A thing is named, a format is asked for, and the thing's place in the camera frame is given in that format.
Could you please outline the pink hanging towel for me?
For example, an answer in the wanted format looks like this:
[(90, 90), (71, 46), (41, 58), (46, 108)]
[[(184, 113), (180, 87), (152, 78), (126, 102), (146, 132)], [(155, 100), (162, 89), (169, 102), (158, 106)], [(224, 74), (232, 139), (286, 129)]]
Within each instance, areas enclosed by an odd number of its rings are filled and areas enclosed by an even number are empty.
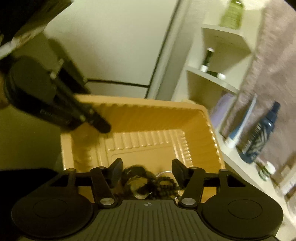
[(263, 13), (251, 67), (220, 133), (228, 137), (256, 94), (256, 105), (238, 143), (243, 148), (257, 122), (279, 102), (275, 129), (259, 160), (271, 162), (282, 172), (295, 162), (295, 10), (285, 1), (269, 1)]

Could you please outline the black white standing tube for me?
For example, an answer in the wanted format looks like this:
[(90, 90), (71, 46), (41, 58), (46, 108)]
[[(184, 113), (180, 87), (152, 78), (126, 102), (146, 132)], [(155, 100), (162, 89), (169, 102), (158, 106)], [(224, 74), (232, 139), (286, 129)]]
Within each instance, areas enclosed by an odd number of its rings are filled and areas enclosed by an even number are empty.
[(207, 70), (209, 69), (210, 60), (211, 60), (211, 57), (213, 56), (214, 52), (215, 51), (213, 48), (207, 48), (206, 55), (204, 57), (203, 63), (201, 64), (201, 67), (200, 67), (201, 72), (207, 72)]

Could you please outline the white blue tube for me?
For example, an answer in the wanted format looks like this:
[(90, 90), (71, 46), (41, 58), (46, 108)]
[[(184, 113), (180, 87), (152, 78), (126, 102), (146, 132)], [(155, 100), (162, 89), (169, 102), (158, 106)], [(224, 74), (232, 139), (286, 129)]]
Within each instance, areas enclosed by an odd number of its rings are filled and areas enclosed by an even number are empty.
[(234, 128), (234, 130), (226, 138), (224, 144), (226, 145), (227, 148), (234, 149), (236, 147), (237, 143), (240, 140), (240, 136), (242, 134), (242, 131), (243, 131), (248, 119), (250, 118), (254, 107), (255, 107), (256, 101), (257, 101), (257, 94), (255, 94), (253, 96), (251, 104), (249, 105), (248, 109), (246, 110), (242, 121), (236, 126), (236, 128)]

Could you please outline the small green lid jar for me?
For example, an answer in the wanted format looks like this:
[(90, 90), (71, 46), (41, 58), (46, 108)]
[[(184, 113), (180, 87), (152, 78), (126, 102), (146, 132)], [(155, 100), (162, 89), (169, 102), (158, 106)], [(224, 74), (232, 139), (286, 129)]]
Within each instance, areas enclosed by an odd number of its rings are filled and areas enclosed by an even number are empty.
[(259, 170), (258, 174), (263, 181), (267, 181), (273, 174), (275, 174), (276, 168), (275, 166), (267, 161)]

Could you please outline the orange plastic tray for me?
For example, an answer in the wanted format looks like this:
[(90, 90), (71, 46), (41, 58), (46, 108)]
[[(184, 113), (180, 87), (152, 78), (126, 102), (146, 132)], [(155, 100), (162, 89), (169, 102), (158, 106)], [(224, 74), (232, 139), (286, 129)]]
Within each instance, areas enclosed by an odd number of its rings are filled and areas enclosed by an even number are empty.
[(62, 165), (87, 173), (117, 158), (124, 168), (144, 166), (155, 175), (171, 175), (171, 162), (217, 173), (225, 167), (205, 107), (190, 102), (78, 95), (111, 125), (107, 134), (88, 123), (61, 132)]

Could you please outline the green bottle on shelf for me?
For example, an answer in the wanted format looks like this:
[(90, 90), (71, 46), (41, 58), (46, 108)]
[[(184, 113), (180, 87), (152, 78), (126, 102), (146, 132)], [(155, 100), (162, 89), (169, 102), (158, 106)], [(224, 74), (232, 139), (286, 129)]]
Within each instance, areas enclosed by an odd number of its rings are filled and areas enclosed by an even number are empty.
[(244, 4), (240, 0), (231, 0), (225, 13), (221, 17), (219, 26), (233, 30), (240, 29), (244, 12)]

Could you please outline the cream wooden shelf unit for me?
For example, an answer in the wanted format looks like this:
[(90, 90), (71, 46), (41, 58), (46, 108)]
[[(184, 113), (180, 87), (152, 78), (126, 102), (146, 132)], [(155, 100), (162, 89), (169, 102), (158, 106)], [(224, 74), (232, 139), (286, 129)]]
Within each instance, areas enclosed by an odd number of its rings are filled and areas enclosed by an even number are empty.
[[(284, 219), (276, 236), (279, 240), (295, 240), (295, 218), (290, 215), (286, 200), (276, 190), (276, 185), (271, 180), (263, 181), (260, 178), (255, 163), (243, 162), (236, 149), (227, 148), (224, 137), (220, 133), (251, 64), (265, 1), (258, 1), (256, 6), (248, 6), (248, 1), (244, 2), (247, 10), (239, 30), (219, 26), (227, 3), (227, 1), (206, 2), (205, 16), (201, 22), (196, 23), (192, 31), (190, 49), (171, 99), (198, 103), (211, 112), (223, 91), (234, 95), (220, 125), (214, 128), (224, 163), (230, 170), (264, 191), (281, 205)], [(207, 48), (213, 48), (215, 51), (207, 71), (222, 73), (226, 76), (225, 80), (200, 71)]]

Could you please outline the dark blue spray bottle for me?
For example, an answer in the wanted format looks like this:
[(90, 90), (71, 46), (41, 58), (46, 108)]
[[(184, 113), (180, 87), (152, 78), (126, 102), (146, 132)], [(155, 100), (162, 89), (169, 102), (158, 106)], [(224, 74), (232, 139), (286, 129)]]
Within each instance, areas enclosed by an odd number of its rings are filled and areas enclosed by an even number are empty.
[(250, 138), (239, 153), (241, 159), (247, 164), (255, 161), (269, 140), (274, 130), (279, 110), (280, 103), (275, 101), (269, 112), (257, 123), (255, 129), (251, 132)]

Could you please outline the black white lying tube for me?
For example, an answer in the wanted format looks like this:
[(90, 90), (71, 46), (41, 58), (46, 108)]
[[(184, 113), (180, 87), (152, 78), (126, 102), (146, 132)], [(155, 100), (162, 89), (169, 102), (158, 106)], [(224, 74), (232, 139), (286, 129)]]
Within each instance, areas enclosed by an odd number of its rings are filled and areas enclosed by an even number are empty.
[(220, 80), (225, 80), (226, 76), (222, 73), (219, 72), (214, 72), (214, 71), (207, 71), (207, 74), (210, 74), (211, 76), (214, 76)]

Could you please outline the lilac tube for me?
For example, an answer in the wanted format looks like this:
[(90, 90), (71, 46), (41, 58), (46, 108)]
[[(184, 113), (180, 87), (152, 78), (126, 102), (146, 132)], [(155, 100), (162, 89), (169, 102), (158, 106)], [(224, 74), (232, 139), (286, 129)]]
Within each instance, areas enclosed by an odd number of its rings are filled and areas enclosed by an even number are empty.
[(217, 104), (212, 108), (210, 112), (210, 120), (213, 128), (217, 128), (227, 113), (229, 106), (231, 105), (234, 95), (230, 92), (223, 91)]

